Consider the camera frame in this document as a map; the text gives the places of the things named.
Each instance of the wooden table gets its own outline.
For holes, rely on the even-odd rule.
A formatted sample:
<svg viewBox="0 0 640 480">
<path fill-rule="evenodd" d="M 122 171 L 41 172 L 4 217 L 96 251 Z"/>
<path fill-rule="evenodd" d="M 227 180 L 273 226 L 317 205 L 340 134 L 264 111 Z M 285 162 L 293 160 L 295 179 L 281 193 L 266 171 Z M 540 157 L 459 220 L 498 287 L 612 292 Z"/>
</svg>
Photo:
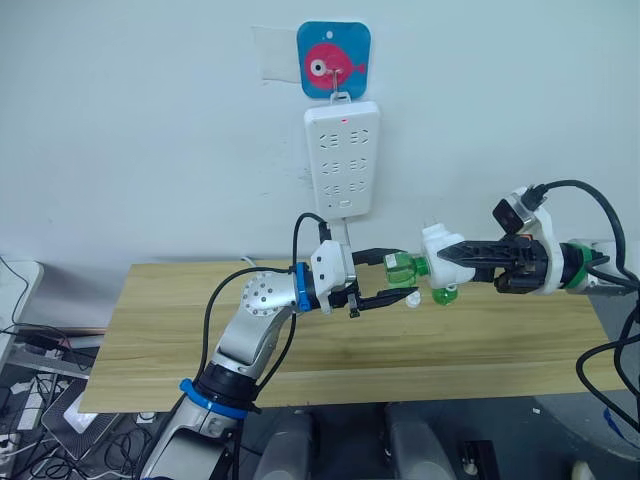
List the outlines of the wooden table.
<svg viewBox="0 0 640 480">
<path fill-rule="evenodd" d="M 180 380 L 197 369 L 210 292 L 244 267 L 239 262 L 132 266 L 81 411 L 168 410 L 179 396 Z M 358 268 L 358 275 L 363 294 L 384 288 L 381 266 Z M 228 285 L 215 304 L 211 349 L 238 307 L 244 281 Z M 257 404 L 578 392 L 584 389 L 575 374 L 577 357 L 607 341 L 583 296 L 500 295 L 486 284 L 464 285 L 447 307 L 435 305 L 426 288 L 422 296 L 417 309 L 399 302 L 355 319 L 345 309 L 303 315 L 287 360 Z M 285 324 L 278 351 L 287 333 Z M 621 388 L 610 355 L 591 360 L 587 373 L 602 389 Z"/>
</svg>

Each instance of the power strip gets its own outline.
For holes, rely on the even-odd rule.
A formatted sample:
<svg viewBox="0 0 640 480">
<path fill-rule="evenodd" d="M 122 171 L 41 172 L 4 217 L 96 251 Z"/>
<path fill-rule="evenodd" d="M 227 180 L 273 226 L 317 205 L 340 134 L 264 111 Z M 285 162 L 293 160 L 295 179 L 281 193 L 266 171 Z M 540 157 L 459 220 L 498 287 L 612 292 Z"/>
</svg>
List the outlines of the power strip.
<svg viewBox="0 0 640 480">
<path fill-rule="evenodd" d="M 331 220 L 367 213 L 378 155 L 376 103 L 311 108 L 304 123 L 318 214 Z"/>
<path fill-rule="evenodd" d="M 11 478 L 17 455 L 7 455 L 18 450 L 18 445 L 20 445 L 19 433 L 0 435 L 0 478 Z"/>
</svg>

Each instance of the white wall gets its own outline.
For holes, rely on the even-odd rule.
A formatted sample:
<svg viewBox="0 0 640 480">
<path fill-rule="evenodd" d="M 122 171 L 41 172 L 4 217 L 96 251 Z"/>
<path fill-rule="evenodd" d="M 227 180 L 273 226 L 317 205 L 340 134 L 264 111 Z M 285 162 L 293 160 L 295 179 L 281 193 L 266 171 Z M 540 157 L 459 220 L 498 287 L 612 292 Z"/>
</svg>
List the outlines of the white wall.
<svg viewBox="0 0 640 480">
<path fill-rule="evenodd" d="M 561 177 L 638 236 L 636 1 L 307 3 L 0 2 L 0 252 L 46 265 L 25 321 L 106 325 L 133 262 L 288 255 L 314 102 L 260 80 L 252 25 L 372 32 L 380 181 L 355 248 L 417 250 L 434 219 L 496 238 L 503 194 Z M 548 207 L 561 239 L 609 235 L 577 191 Z"/>
</svg>

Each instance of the white tape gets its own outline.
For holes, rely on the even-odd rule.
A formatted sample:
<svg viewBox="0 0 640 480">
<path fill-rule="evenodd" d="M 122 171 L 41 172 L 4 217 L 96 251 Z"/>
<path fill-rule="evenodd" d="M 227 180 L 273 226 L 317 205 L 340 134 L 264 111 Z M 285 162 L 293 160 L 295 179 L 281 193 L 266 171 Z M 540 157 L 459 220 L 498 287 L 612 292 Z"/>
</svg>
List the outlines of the white tape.
<svg viewBox="0 0 640 480">
<path fill-rule="evenodd" d="M 251 27 L 263 80 L 300 83 L 298 41 L 295 30 Z"/>
</svg>

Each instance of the green band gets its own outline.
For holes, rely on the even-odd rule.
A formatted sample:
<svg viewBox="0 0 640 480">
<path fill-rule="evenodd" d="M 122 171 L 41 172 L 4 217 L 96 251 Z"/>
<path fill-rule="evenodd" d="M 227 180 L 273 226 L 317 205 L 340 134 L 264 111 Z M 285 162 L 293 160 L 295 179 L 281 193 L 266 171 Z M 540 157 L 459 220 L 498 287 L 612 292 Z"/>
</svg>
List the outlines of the green band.
<svg viewBox="0 0 640 480">
<path fill-rule="evenodd" d="M 593 260 L 593 255 L 591 254 L 591 249 L 589 247 L 585 247 L 584 245 L 580 245 L 579 243 L 570 243 L 569 245 L 582 251 L 582 265 L 580 266 L 580 270 L 578 270 L 578 273 L 576 273 L 573 278 L 569 280 L 563 287 L 564 289 L 575 288 L 580 285 L 580 282 L 582 282 L 582 280 L 584 280 L 584 278 L 587 276 L 587 263 Z"/>
</svg>

